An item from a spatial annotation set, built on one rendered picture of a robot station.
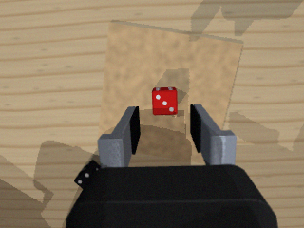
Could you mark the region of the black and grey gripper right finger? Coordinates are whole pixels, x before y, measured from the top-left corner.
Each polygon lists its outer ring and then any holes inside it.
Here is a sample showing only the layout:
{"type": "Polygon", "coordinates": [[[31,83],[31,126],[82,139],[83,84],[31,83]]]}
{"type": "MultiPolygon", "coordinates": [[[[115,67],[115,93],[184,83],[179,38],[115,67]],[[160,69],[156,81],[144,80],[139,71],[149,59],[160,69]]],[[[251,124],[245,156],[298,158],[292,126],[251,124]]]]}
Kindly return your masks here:
{"type": "Polygon", "coordinates": [[[190,134],[206,165],[235,165],[237,136],[220,130],[201,104],[190,104],[190,134]]]}

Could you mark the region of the red die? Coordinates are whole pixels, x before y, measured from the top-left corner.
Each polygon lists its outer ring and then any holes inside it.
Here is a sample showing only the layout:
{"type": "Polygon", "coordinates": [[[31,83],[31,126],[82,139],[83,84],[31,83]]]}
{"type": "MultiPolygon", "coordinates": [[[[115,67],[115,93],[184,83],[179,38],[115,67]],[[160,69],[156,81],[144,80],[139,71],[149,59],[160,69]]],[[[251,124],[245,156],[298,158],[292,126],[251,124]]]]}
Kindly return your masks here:
{"type": "Polygon", "coordinates": [[[153,115],[176,115],[178,94],[174,87],[154,87],[152,90],[153,115]]]}

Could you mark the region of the black die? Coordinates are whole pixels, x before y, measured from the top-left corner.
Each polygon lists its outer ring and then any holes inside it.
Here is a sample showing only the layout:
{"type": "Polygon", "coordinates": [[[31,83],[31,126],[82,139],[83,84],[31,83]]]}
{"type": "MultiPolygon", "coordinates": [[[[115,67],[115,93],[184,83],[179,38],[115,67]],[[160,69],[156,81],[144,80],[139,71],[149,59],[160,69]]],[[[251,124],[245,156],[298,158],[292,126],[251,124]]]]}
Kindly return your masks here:
{"type": "Polygon", "coordinates": [[[84,189],[88,179],[91,174],[96,170],[101,169],[100,165],[96,163],[94,160],[91,160],[78,174],[76,179],[74,180],[82,189],[84,189]]]}

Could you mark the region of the tan square mat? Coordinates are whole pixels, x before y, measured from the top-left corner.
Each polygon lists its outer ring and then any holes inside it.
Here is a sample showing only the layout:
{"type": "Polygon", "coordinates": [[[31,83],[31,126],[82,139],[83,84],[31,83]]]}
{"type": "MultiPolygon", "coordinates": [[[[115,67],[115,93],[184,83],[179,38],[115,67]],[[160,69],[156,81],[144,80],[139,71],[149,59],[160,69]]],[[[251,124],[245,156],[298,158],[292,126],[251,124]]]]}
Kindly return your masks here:
{"type": "Polygon", "coordinates": [[[98,139],[138,106],[136,153],[205,163],[190,134],[190,105],[222,130],[243,44],[109,23],[98,139]],[[176,115],[153,115],[154,87],[178,92],[176,115]]]}

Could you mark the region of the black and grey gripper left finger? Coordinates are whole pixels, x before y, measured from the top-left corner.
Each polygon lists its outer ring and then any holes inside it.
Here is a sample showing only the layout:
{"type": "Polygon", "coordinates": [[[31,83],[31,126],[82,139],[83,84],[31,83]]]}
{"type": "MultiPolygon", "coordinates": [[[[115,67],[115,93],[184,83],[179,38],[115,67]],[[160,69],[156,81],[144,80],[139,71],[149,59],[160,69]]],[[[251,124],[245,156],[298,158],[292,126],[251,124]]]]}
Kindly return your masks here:
{"type": "Polygon", "coordinates": [[[128,167],[131,156],[136,154],[140,130],[138,106],[129,106],[111,134],[98,139],[101,168],[128,167]]]}

